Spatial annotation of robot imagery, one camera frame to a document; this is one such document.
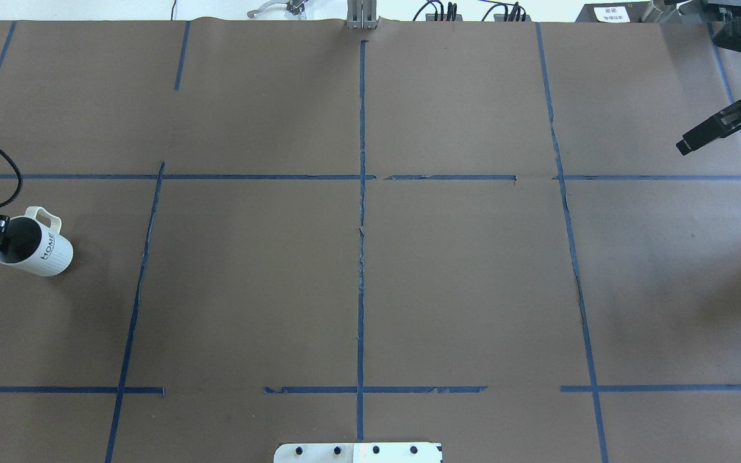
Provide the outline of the white ribbed mug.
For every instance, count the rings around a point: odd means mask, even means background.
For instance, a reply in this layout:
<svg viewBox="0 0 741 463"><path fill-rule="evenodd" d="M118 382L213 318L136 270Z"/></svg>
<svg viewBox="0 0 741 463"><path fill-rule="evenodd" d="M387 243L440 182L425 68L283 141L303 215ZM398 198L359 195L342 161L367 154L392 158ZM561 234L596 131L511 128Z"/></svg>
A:
<svg viewBox="0 0 741 463"><path fill-rule="evenodd" d="M43 207L29 207L12 217L0 245L0 264L40 277L64 272L73 261L74 248L61 234L62 219Z"/></svg>

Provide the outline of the aluminium frame post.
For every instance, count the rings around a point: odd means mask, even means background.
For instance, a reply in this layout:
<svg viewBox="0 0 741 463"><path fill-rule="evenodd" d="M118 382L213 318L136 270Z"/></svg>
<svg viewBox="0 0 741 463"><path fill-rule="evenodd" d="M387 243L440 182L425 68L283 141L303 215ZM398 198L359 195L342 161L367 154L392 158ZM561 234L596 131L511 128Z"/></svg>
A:
<svg viewBox="0 0 741 463"><path fill-rule="evenodd" d="M374 30L378 26L377 0L348 0L346 25L350 30Z"/></svg>

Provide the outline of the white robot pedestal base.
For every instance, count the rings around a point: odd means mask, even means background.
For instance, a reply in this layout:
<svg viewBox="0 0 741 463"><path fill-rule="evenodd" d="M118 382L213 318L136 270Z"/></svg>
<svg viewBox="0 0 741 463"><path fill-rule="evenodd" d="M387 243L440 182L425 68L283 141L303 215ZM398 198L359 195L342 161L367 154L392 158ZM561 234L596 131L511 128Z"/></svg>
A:
<svg viewBox="0 0 741 463"><path fill-rule="evenodd" d="M443 462L441 443L332 442L280 445L273 462Z"/></svg>

